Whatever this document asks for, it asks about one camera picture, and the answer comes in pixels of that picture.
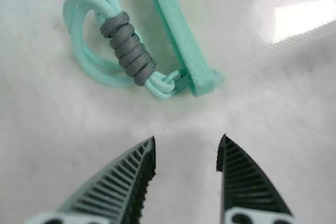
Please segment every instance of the white surface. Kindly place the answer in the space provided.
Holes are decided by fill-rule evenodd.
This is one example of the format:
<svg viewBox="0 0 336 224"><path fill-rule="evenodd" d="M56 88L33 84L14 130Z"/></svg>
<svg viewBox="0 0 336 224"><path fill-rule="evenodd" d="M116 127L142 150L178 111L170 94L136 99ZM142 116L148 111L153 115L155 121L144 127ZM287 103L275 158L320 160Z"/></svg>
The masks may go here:
<svg viewBox="0 0 336 224"><path fill-rule="evenodd" d="M333 35L321 38L335 25L273 44L276 7L318 0L179 0L210 65L231 74L213 94L166 102L87 77L72 55L63 1L0 0L1 224L55 210L151 135L157 176L142 223L219 223L224 133L262 167L299 223L336 223L336 45ZM158 66L173 69L151 1L121 2ZM92 17L87 27L108 56Z"/></svg>

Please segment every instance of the gray paracord knot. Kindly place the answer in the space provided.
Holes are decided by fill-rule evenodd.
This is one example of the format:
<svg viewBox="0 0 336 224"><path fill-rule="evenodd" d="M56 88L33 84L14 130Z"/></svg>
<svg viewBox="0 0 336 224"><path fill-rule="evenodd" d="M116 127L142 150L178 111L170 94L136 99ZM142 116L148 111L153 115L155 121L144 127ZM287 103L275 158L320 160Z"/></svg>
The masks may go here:
<svg viewBox="0 0 336 224"><path fill-rule="evenodd" d="M128 14L122 12L116 17L107 19L100 27L100 31L105 38L111 38L110 45L126 74L134 78L136 85L144 86L155 71L156 62L146 51L129 22Z"/></svg>

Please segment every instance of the mint green strap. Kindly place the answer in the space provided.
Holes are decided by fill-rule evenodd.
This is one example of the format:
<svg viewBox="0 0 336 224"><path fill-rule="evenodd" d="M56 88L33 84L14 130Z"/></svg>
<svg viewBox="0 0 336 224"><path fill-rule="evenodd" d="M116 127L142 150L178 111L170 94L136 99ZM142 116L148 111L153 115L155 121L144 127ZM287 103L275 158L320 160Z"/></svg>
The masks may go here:
<svg viewBox="0 0 336 224"><path fill-rule="evenodd" d="M194 95L199 96L214 89L215 77L220 75L209 69L202 57L176 0L155 0L165 21L169 37L181 60L183 69L166 76L153 72L144 86L157 98L166 100L190 86ZM66 0L63 16L69 30L74 53L83 70L100 83L113 87L126 87L133 79L126 74L115 77L109 72L123 70L117 62L106 60L94 53L82 39L82 29L88 11L94 10L101 26L107 19L122 13L118 0ZM142 42L140 34L135 31Z"/></svg>

